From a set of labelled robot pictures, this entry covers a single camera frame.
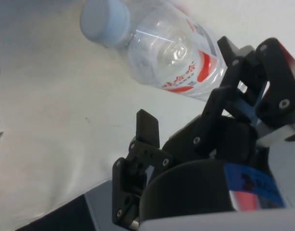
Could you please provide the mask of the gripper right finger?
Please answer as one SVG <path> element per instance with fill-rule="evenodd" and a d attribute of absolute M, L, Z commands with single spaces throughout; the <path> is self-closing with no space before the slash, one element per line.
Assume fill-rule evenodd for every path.
<path fill-rule="evenodd" d="M 295 59 L 287 49 L 276 38 L 257 48 L 237 48 L 227 37 L 217 44 L 228 68 L 196 123 L 194 149 L 212 147 L 223 111 L 255 127 L 259 148 L 295 137 Z"/>

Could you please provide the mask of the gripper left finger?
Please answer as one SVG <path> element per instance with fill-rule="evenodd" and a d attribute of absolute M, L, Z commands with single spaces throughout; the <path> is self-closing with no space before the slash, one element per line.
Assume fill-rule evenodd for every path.
<path fill-rule="evenodd" d="M 126 158 L 112 167 L 112 222 L 139 226 L 139 204 L 149 181 L 168 170 L 173 157 L 160 149 L 158 120 L 141 109 L 136 114 L 136 133 Z"/>

